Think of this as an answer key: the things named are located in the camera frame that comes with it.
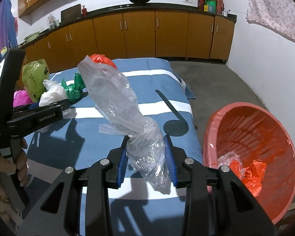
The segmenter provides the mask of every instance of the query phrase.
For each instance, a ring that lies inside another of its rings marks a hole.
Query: power outlet
[[[189,1],[183,0],[183,2],[186,2],[186,3],[193,3],[193,0],[189,0]]]

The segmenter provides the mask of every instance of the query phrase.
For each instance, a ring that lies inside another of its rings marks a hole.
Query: black countertop
[[[79,19],[72,20],[70,22],[67,22],[65,24],[61,24],[60,26],[54,28],[54,29],[46,29],[45,31],[41,32],[41,34],[33,41],[28,42],[28,43],[23,43],[21,44],[20,48],[25,49],[26,47],[32,45],[34,42],[37,42],[38,40],[46,37],[48,34],[62,28],[68,25],[71,25],[73,23],[77,23],[81,20],[85,20],[88,18],[100,16],[100,15],[105,15],[109,13],[114,13],[118,11],[133,11],[133,10],[155,10],[155,9],[168,9],[168,10],[182,10],[182,11],[194,11],[197,13],[205,14],[205,15],[210,15],[210,16],[219,16],[226,18],[228,20],[231,20],[233,22],[236,22],[237,20],[237,15],[234,14],[228,14],[228,17],[222,16],[221,14],[216,14],[216,13],[211,13],[207,11],[201,11],[197,7],[194,6],[189,6],[189,5],[182,5],[182,4],[174,4],[174,3],[145,3],[143,5],[136,5],[136,4],[123,4],[123,5],[116,5],[116,6],[111,6],[111,7],[106,7],[94,11],[89,11],[87,13],[87,16],[81,17]]]

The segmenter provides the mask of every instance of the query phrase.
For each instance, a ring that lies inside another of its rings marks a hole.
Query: blue gripper pad
[[[169,177],[173,185],[176,187],[178,183],[176,164],[172,155],[171,146],[166,136],[164,137],[164,142],[165,142],[165,158],[166,158],[166,163],[168,167]]]
[[[124,176],[126,174],[127,164],[128,164],[128,157],[127,157],[127,148],[125,146],[124,150],[122,152],[121,158],[120,158],[118,168],[117,168],[117,170],[118,170],[118,175],[117,175],[118,187],[120,187],[121,184],[124,182]]]

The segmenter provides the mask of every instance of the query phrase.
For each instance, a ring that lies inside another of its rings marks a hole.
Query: finger
[[[28,146],[27,146],[27,142],[26,142],[25,138],[22,138],[22,141],[21,141],[21,147],[22,147],[23,149],[27,149],[27,148],[28,148]]]
[[[18,172],[18,179],[20,182],[22,182],[25,177],[27,176],[27,166],[24,166],[19,172]]]
[[[20,182],[20,186],[23,187],[25,185],[27,185],[29,182],[29,177],[26,175],[26,177],[23,179],[22,182]]]
[[[27,156],[24,150],[21,151],[19,156],[16,158],[16,166],[18,170],[21,170],[27,163]]]
[[[0,172],[14,173],[15,171],[16,165],[13,162],[0,156]]]

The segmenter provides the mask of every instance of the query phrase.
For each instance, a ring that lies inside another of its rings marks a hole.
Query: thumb
[[[0,156],[0,172],[14,173],[15,171],[16,165],[13,162]]]

